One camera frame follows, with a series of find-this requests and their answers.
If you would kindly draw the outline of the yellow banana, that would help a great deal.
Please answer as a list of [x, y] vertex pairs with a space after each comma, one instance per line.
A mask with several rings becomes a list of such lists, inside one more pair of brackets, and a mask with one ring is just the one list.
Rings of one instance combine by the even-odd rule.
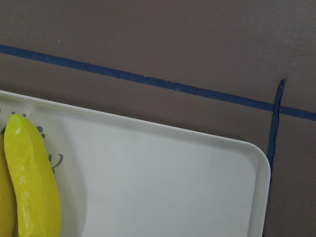
[[9, 175], [3, 137], [0, 136], [0, 236], [12, 237], [16, 226], [16, 199]]
[[4, 153], [16, 196], [18, 235], [60, 236], [60, 197], [44, 139], [20, 114], [7, 121]]

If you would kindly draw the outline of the white rectangular bear plate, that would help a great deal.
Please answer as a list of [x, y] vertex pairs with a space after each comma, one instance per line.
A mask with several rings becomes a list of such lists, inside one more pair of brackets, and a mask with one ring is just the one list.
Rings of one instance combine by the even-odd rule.
[[270, 166], [244, 141], [1, 92], [55, 171], [64, 237], [260, 237]]

